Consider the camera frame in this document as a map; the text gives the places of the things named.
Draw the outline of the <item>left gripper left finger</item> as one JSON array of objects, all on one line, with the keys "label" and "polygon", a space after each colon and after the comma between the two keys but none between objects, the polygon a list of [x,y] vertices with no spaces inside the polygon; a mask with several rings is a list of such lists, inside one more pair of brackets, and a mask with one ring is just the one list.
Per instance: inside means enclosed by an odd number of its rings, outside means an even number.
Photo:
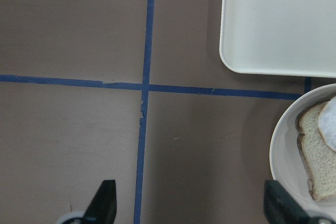
[{"label": "left gripper left finger", "polygon": [[84,223],[113,224],[117,214],[115,180],[104,180],[83,214]]}]

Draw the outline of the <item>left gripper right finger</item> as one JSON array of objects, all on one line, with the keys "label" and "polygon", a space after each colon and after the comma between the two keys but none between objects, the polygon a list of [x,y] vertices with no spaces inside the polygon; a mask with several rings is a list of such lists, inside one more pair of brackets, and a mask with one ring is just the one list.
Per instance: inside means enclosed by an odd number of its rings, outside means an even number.
[{"label": "left gripper right finger", "polygon": [[264,215],[268,223],[315,223],[277,180],[264,184]]}]

